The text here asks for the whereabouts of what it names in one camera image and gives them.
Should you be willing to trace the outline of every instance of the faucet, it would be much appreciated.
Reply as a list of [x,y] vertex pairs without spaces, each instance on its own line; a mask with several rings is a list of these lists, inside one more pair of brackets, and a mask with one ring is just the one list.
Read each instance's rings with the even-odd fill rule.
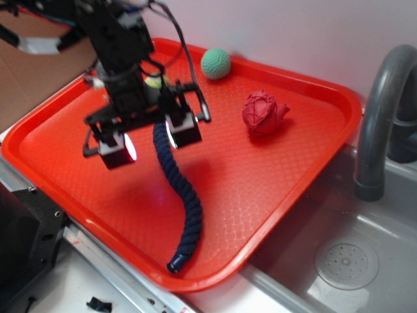
[[417,160],[417,49],[400,45],[385,57],[365,109],[354,173],[364,201],[384,195],[386,157]]

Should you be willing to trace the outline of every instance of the orange plastic tray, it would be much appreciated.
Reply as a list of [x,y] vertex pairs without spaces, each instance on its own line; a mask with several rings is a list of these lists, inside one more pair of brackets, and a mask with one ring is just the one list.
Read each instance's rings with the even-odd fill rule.
[[[154,41],[166,62],[179,44]],[[184,208],[166,181],[152,127],[129,133],[135,164],[107,170],[99,156],[83,158],[84,117],[106,103],[105,91],[78,80],[20,121],[6,137],[4,157],[73,219],[155,283],[175,292],[214,286],[237,272],[356,128],[361,107],[348,89],[232,57],[228,77],[204,77],[205,50],[190,47],[212,113],[203,137],[177,151],[181,172],[203,205],[203,233],[178,274],[165,268],[184,225]],[[184,57],[167,70],[189,82]],[[270,136],[251,138],[242,121],[246,97],[263,88],[291,111]],[[189,97],[195,112],[195,97]]]

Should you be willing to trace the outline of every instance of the green ball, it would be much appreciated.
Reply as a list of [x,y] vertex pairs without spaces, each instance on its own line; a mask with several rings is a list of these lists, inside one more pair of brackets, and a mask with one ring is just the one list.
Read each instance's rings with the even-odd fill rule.
[[219,80],[230,73],[231,61],[226,51],[219,48],[207,50],[201,59],[201,70],[208,78]]

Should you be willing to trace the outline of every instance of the sink drain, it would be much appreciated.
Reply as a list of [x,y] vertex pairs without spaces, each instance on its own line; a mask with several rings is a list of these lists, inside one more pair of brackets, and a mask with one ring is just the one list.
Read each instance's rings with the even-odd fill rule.
[[315,256],[315,267],[329,285],[355,290],[368,285],[377,276],[377,253],[354,237],[340,237],[322,244]]

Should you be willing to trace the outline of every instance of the sink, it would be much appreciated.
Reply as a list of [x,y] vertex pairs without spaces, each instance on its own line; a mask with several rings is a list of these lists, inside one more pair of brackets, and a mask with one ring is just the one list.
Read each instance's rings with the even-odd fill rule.
[[316,312],[417,311],[417,171],[387,160],[382,199],[354,196],[346,145],[249,264]]

